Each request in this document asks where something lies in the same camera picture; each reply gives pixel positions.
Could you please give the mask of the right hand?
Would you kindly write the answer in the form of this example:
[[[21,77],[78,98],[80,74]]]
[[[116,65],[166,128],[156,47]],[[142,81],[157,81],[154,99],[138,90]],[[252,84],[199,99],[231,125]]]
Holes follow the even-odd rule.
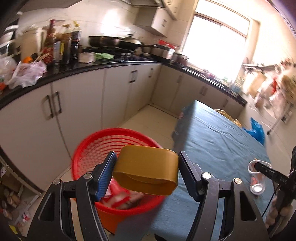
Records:
[[[277,197],[271,202],[271,207],[269,208],[268,214],[265,219],[265,226],[269,228],[271,225],[274,225],[276,217],[278,216],[278,210],[276,209]],[[290,218],[292,217],[293,206],[290,204],[281,209],[280,215],[283,217],[283,221],[277,229],[277,232],[281,232],[286,226]]]

